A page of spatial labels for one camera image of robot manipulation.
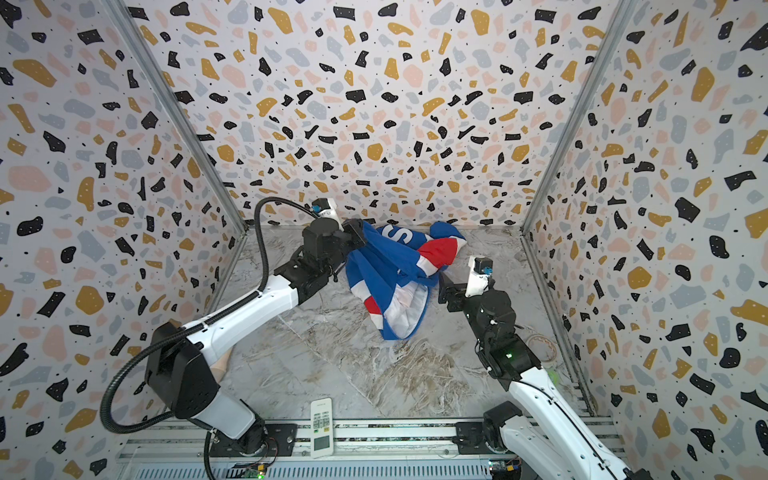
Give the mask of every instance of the white remote control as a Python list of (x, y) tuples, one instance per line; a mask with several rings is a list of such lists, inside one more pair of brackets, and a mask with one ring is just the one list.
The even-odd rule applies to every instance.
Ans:
[(331, 399), (315, 400), (310, 404), (312, 422), (312, 458), (333, 455), (333, 415)]

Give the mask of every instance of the red stripe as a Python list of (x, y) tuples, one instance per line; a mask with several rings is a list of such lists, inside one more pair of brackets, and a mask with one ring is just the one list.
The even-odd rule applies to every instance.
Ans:
[(436, 269), (440, 270), (444, 266), (452, 264), (453, 260), (456, 259), (456, 246), (457, 243), (454, 238), (438, 238), (423, 244), (419, 248), (419, 253), (429, 260)]
[(365, 302), (366, 308), (368, 309), (368, 313), (375, 313), (377, 315), (382, 314), (382, 310), (379, 308), (378, 305), (376, 305), (376, 301), (373, 299), (372, 296), (369, 296)]

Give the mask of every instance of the terrazzo wall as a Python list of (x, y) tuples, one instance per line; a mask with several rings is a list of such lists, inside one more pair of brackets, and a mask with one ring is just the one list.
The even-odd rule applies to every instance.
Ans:
[(768, 3), (639, 2), (531, 239), (630, 463), (768, 478)]
[[(176, 2), (131, 12), (245, 218), (519, 222), (608, 0)], [(266, 207), (264, 221), (301, 221)]]
[[(104, 388), (157, 325), (203, 312), (233, 225), (100, 3), (0, 15), (0, 477), (113, 478)], [(119, 422), (160, 407), (142, 370)]]

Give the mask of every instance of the green object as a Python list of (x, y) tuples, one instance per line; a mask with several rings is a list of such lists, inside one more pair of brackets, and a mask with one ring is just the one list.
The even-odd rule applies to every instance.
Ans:
[(549, 379), (554, 383), (554, 386), (557, 386), (558, 383), (560, 383), (560, 374), (555, 372), (554, 370), (547, 370), (547, 374), (549, 375)]

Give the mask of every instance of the marble tile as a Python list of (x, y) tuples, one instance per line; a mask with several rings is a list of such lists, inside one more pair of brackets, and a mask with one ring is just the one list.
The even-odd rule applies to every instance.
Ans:
[[(505, 290), (517, 313), (518, 333), (559, 375), (558, 388), (580, 412), (581, 391), (568, 379), (551, 324), (515, 230), (467, 229), (468, 244), (448, 269), (465, 281), (470, 254), (494, 260), (495, 288)], [(302, 243), (301, 229), (264, 229), (270, 269)], [(250, 232), (223, 303), (258, 285), (261, 259)], [(241, 340), (222, 385), (269, 419), (305, 418), (314, 399), (333, 398), (339, 418), (476, 417), (508, 394), (482, 368), (475, 339), (461, 313), (437, 304), (433, 290), (422, 325), (405, 341), (387, 341), (346, 275), (331, 281), (304, 304), (272, 319)]]

